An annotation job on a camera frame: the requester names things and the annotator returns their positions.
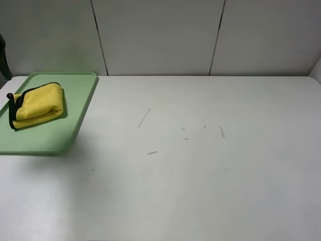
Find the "panel seam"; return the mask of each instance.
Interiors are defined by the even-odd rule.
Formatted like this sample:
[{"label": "panel seam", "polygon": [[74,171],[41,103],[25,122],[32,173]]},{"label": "panel seam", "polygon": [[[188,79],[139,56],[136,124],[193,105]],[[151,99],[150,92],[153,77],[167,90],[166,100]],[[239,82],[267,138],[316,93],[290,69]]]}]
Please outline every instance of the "panel seam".
[{"label": "panel seam", "polygon": [[211,76],[211,71],[212,71],[212,66],[213,66],[213,61],[214,61],[214,55],[215,55],[216,45],[217,45],[217,40],[219,39],[219,34],[220,34],[220,29],[221,29],[221,23],[222,23],[223,13],[224,13],[224,9],[225,9],[225,3],[226,3],[226,0],[224,0],[224,3],[223,3],[223,8],[222,8],[222,13],[221,13],[220,23],[219,23],[219,27],[218,27],[218,30],[217,30],[217,35],[216,35],[216,40],[215,40],[215,45],[214,45],[214,50],[213,50],[213,55],[212,55],[212,61],[211,61],[209,76]]},{"label": "panel seam", "polygon": [[103,60],[104,60],[104,65],[105,65],[106,74],[107,74],[107,76],[108,76],[109,74],[108,74],[108,70],[107,70],[107,64],[106,64],[105,54],[104,54],[104,50],[103,50],[102,44],[101,44],[101,39],[100,39],[100,34],[99,34],[99,29],[98,29],[96,14],[95,14],[95,9],[94,9],[94,5],[93,5],[93,3],[92,3],[92,0],[90,0],[90,5],[91,5],[92,13],[93,13],[94,19],[95,19],[96,30],[97,30],[97,35],[98,35],[99,45],[100,45],[100,51],[101,51],[101,54],[102,54],[102,58],[103,58]]}]

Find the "table surface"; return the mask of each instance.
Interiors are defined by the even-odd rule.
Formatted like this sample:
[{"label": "table surface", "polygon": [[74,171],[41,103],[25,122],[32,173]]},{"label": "table surface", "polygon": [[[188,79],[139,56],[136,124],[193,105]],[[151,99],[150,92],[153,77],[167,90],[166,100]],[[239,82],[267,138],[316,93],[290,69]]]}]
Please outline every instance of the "table surface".
[{"label": "table surface", "polygon": [[319,241],[320,103],[309,77],[100,76],[68,153],[0,156],[0,240]]}]

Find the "green tray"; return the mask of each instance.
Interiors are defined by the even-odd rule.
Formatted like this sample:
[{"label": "green tray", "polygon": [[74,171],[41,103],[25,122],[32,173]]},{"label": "green tray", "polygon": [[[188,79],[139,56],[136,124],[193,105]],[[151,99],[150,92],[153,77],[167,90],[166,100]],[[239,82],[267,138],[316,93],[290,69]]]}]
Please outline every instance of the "green tray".
[{"label": "green tray", "polygon": [[77,136],[98,78],[92,72],[36,72],[16,93],[57,82],[63,88],[64,113],[49,122],[13,130],[8,103],[0,110],[0,154],[59,154]]}]

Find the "folded towel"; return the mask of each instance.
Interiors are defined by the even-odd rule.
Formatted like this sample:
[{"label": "folded towel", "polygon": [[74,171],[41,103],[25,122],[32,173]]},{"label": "folded towel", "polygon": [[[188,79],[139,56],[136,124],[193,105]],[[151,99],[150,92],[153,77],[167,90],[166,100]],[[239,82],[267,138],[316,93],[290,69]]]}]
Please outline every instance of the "folded towel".
[{"label": "folded towel", "polygon": [[7,94],[10,127],[18,129],[57,118],[64,112],[62,96],[58,83],[28,89],[22,94]]}]

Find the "dark chair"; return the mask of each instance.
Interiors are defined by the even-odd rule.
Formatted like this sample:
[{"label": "dark chair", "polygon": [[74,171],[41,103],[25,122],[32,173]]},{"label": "dark chair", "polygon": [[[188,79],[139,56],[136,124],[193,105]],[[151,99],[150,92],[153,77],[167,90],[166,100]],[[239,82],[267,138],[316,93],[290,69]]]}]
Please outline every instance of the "dark chair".
[{"label": "dark chair", "polygon": [[0,34],[0,72],[7,80],[11,80],[12,74],[9,70],[7,59],[6,59],[6,42]]}]

